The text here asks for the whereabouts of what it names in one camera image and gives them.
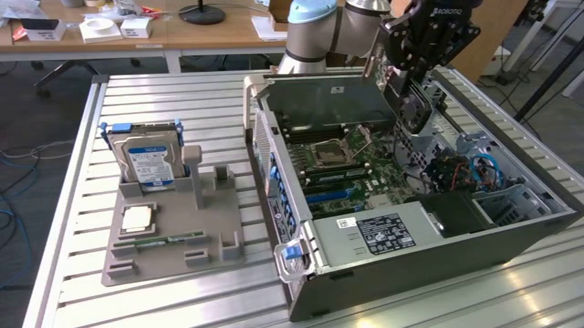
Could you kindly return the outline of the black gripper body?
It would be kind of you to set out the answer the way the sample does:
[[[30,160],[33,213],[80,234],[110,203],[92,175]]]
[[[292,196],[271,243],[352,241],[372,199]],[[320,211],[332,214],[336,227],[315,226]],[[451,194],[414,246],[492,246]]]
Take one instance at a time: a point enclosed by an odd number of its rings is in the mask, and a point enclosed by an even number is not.
[[[411,1],[408,15],[422,15],[420,39],[430,26],[475,26],[470,17],[480,4],[480,1]]]

